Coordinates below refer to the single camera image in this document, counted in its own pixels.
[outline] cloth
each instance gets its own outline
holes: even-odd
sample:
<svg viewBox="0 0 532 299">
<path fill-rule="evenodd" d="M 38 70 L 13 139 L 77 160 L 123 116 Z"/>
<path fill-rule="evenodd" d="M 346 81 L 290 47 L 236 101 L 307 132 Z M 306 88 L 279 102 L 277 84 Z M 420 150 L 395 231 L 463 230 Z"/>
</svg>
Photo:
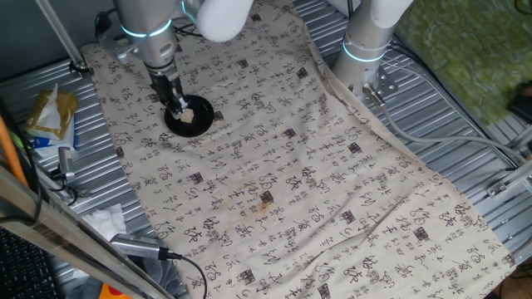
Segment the cloth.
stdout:
<svg viewBox="0 0 532 299">
<path fill-rule="evenodd" d="M 147 217 L 211 297 L 482 298 L 513 271 L 469 200 L 331 76 L 291 2 L 256 1 L 223 44 L 180 37 L 185 93 L 215 109 L 197 138 L 165 127 L 140 60 L 83 51 Z"/>
</svg>

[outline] gray cable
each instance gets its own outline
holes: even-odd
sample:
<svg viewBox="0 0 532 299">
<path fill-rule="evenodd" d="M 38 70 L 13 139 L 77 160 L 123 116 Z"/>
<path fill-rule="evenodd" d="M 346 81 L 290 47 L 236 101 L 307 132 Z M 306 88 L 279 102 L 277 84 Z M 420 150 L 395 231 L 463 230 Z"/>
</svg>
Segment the gray cable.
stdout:
<svg viewBox="0 0 532 299">
<path fill-rule="evenodd" d="M 411 136 L 411 135 L 405 133 L 403 130 L 401 130 L 397 126 L 395 121 L 393 121 L 392 117 L 390 116 L 390 113 L 388 112 L 388 109 L 386 108 L 386 105 L 382 106 L 381 110 L 382 110 L 382 113 L 384 114 L 384 116 L 386 116 L 386 118 L 390 122 L 390 125 L 392 126 L 392 128 L 395 131 L 397 131 L 397 133 L 399 133 L 399 135 L 403 136 L 404 138 L 406 138 L 408 140 L 415 141 L 415 142 L 421 142 L 421 143 L 438 143 L 438 142 L 451 142 L 451 141 L 462 141 L 462 140 L 464 140 L 464 141 L 475 141 L 475 142 L 480 142 L 482 144 L 491 145 L 491 146 L 494 146 L 494 147 L 496 147 L 498 149 L 501 149 L 501 150 L 505 151 L 506 153 L 513 155 L 522 164 L 526 163 L 526 159 L 523 158 L 519 153 L 517 153 L 513 149 L 509 148 L 506 145 L 502 145 L 502 144 L 500 144 L 498 142 L 495 142 L 493 140 L 488 140 L 486 138 L 473 137 L 473 136 L 451 136 L 451 137 L 443 137 L 443 138 L 417 138 L 417 137 Z"/>
</svg>

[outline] orange object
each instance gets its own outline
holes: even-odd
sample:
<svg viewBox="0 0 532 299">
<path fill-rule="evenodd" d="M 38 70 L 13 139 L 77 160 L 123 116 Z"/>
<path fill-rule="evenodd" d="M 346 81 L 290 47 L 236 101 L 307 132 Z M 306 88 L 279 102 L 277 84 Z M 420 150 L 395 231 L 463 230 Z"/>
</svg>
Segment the orange object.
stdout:
<svg viewBox="0 0 532 299">
<path fill-rule="evenodd" d="M 131 297 L 104 283 L 101 287 L 100 299 L 131 299 Z"/>
<path fill-rule="evenodd" d="M 22 171 L 22 166 L 18 160 L 17 151 L 15 150 L 15 145 L 11 140 L 9 131 L 7 130 L 6 124 L 3 122 L 3 118 L 0 116 L 0 143 L 2 143 L 3 151 L 6 153 L 7 161 L 11 167 L 11 172 L 13 175 L 21 181 L 26 187 L 29 188 L 26 176 Z"/>
</svg>

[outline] blue led ring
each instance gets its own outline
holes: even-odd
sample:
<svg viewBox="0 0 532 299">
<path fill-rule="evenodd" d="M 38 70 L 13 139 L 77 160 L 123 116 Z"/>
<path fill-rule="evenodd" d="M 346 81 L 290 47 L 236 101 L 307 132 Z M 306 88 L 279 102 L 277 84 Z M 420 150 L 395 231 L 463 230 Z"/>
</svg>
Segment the blue led ring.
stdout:
<svg viewBox="0 0 532 299">
<path fill-rule="evenodd" d="M 381 59 L 384 57 L 384 54 L 385 54 L 385 53 L 382 53 L 382 55 L 381 55 L 380 57 L 373 58 L 373 59 L 363 59 L 363 58 L 359 58 L 359 57 L 356 57 L 356 56 L 354 56 L 353 54 L 351 54 L 351 53 L 347 50 L 347 48 L 346 48 L 346 42 L 345 42 L 345 41 L 343 41 L 342 44 L 343 44 L 343 50 L 344 50 L 344 51 L 345 51 L 345 52 L 346 52 L 346 53 L 347 53 L 352 59 L 354 59 L 354 60 L 356 60 L 356 61 L 361 61 L 361 62 L 374 62 L 374 61 L 379 61 L 379 60 L 381 60 Z"/>
<path fill-rule="evenodd" d="M 161 34 L 161 33 L 164 32 L 166 29 L 168 29 L 168 27 L 170 27 L 170 25 L 172 25 L 172 20 L 168 20 L 168 22 L 166 23 L 166 25 L 164 25 L 161 29 L 155 30 L 154 32 L 150 33 L 150 37 L 154 37 L 154 36 L 156 36 L 156 35 Z M 125 29 L 123 25 L 122 25 L 122 30 L 124 30 L 125 33 L 131 35 L 132 37 L 139 37 L 139 38 L 146 37 L 146 34 L 145 34 L 145 33 L 135 33 L 135 32 L 131 32 L 131 31 Z"/>
</svg>

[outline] green cloth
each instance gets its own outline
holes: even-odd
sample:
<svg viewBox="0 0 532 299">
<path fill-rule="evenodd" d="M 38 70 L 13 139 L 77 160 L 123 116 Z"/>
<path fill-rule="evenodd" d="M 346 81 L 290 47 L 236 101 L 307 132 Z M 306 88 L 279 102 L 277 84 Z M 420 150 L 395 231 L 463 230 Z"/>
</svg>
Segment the green cloth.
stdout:
<svg viewBox="0 0 532 299">
<path fill-rule="evenodd" d="M 414 0 L 397 33 L 485 125 L 532 80 L 532 16 L 514 0 Z"/>
</svg>

